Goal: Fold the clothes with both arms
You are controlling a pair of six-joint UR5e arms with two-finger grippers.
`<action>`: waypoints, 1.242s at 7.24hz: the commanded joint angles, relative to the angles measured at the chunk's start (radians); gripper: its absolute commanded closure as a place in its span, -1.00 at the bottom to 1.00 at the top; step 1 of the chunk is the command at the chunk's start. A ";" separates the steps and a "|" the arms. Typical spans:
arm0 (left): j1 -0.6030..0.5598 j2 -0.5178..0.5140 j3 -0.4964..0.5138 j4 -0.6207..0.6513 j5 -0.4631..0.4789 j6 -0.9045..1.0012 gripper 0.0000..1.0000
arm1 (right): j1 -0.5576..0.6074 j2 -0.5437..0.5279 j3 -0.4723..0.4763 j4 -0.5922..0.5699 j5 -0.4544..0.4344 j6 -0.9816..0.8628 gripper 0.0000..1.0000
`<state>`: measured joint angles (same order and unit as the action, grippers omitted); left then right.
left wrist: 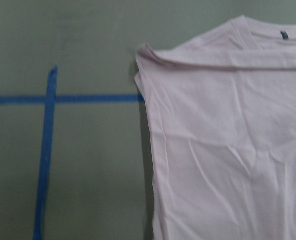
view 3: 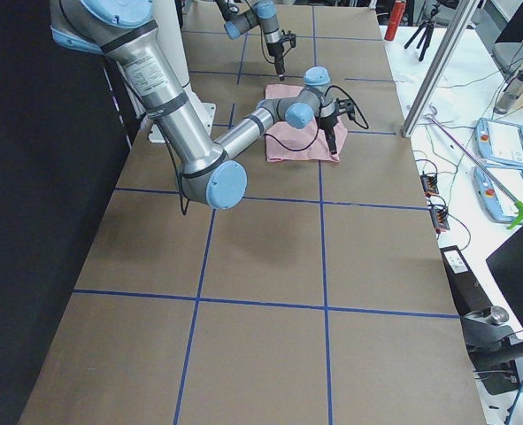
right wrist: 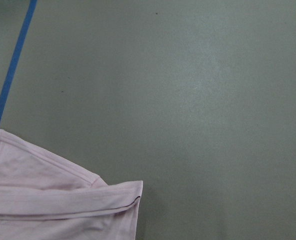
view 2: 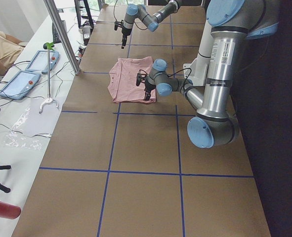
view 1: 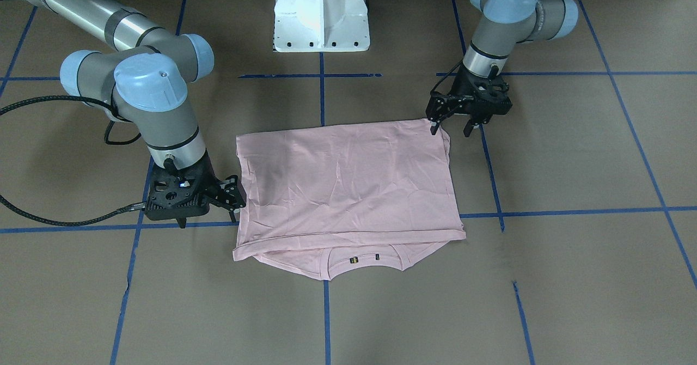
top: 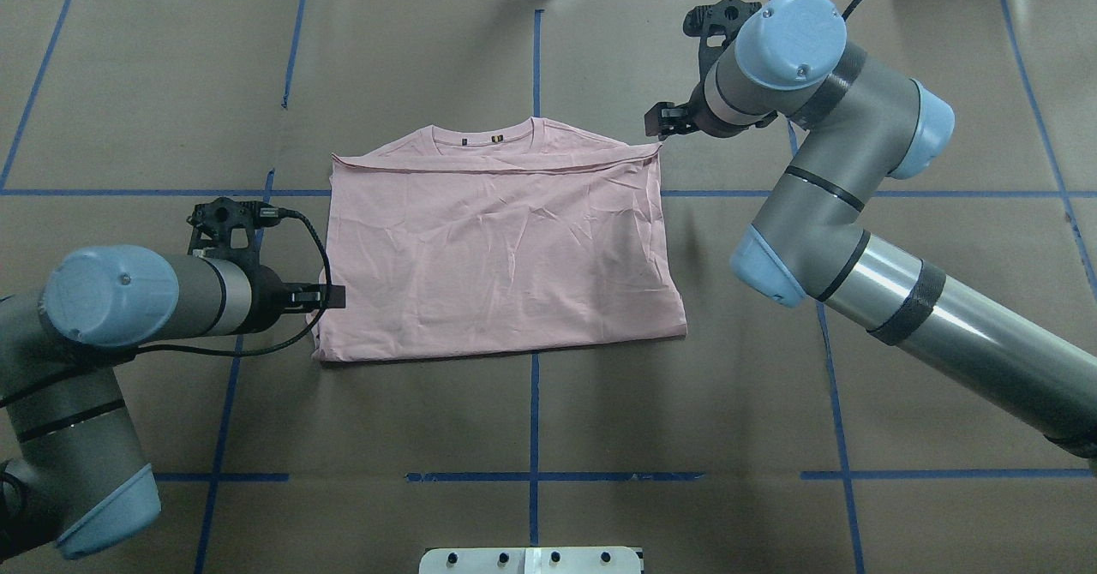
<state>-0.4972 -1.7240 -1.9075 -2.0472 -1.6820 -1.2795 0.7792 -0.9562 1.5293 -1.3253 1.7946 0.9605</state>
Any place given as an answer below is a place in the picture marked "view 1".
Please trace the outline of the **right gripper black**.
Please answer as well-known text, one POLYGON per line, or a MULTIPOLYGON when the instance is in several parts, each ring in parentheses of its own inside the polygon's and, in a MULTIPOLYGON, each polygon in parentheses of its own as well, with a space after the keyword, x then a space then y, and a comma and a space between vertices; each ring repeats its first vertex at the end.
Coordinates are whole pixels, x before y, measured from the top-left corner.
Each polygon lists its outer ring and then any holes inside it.
POLYGON ((149 172, 145 216, 152 221, 175 220, 184 229, 187 219, 207 214, 210 203, 235 211, 247 205, 246 192, 238 175, 217 180, 211 159, 203 156, 192 166, 168 171, 157 164, 149 172))

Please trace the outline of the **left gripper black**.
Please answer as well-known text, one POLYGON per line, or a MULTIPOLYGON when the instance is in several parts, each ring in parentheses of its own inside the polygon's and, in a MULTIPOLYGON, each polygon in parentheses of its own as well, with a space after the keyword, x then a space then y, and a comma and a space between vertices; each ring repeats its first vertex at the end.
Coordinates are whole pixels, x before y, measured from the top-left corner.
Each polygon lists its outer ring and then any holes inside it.
POLYGON ((501 75, 493 74, 498 70, 495 65, 488 76, 480 77, 464 65, 456 65, 445 73, 429 92, 426 105, 431 134, 435 136, 441 123, 455 114, 470 116, 463 128, 464 137, 470 137, 474 129, 478 129, 481 123, 488 123, 492 116, 508 114, 512 108, 509 85, 501 75), (450 91, 440 93, 438 86, 450 76, 455 77, 450 91))

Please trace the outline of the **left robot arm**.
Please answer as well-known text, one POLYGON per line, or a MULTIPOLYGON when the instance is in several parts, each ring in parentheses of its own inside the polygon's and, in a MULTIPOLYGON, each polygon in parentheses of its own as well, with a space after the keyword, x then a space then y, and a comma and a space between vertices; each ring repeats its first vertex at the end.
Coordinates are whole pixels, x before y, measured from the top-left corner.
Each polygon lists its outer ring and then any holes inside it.
POLYGON ((469 0, 481 12, 463 58, 448 72, 450 91, 433 87, 426 105, 431 134, 454 115, 468 116, 464 136, 508 114, 512 101, 502 70, 518 43, 548 41, 569 35, 578 21, 574 0, 469 0))

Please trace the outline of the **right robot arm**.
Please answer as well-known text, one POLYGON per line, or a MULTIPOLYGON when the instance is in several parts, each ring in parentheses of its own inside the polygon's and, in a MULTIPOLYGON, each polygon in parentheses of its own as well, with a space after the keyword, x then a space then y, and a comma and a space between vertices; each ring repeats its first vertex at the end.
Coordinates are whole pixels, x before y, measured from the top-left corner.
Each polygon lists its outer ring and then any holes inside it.
POLYGON ((187 219, 207 214, 214 205, 236 214, 246 206, 237 175, 216 177, 204 137, 188 98, 187 85, 212 72, 211 45, 194 33, 176 35, 134 8, 117 0, 24 0, 69 20, 113 49, 111 54, 80 50, 60 65, 63 95, 20 100, 2 108, 7 114, 21 107, 50 101, 81 102, 101 109, 109 118, 104 142, 115 123, 138 129, 133 142, 143 140, 154 165, 148 194, 86 221, 63 222, 35 216, 6 198, 2 204, 20 216, 51 226, 95 224, 130 211, 143 211, 152 221, 187 219))

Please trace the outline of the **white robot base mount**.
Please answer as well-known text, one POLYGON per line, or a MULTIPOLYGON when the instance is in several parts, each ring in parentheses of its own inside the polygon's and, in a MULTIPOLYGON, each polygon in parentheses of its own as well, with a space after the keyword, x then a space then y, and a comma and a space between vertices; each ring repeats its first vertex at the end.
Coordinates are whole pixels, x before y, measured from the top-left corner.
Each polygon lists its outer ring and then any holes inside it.
POLYGON ((281 53, 370 48, 368 0, 276 0, 272 47, 281 53))

